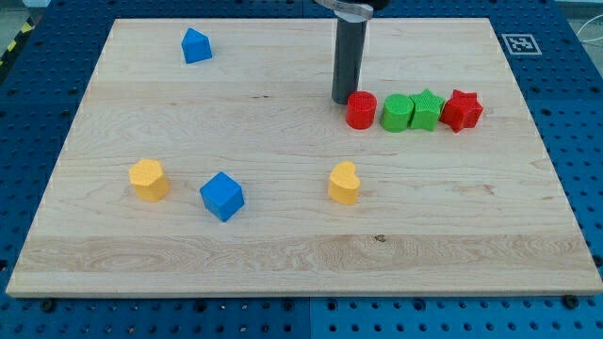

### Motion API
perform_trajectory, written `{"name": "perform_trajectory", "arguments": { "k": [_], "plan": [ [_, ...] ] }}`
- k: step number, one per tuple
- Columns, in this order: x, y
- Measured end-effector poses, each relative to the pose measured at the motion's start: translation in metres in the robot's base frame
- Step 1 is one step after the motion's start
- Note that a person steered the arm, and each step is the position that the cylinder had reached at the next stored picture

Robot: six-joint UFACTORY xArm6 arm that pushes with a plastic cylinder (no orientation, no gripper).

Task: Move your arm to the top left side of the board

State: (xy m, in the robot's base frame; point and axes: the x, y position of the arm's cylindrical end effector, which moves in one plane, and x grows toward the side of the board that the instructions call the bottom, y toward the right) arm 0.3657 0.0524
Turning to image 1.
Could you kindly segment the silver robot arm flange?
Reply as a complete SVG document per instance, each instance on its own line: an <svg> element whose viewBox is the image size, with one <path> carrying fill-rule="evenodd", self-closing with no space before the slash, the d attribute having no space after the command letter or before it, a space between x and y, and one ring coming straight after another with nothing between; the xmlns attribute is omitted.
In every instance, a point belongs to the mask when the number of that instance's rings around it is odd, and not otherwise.
<svg viewBox="0 0 603 339"><path fill-rule="evenodd" d="M367 4L351 3L340 0L316 0L321 6L334 13L345 13L349 16L369 20L373 17L373 7Z"/></svg>

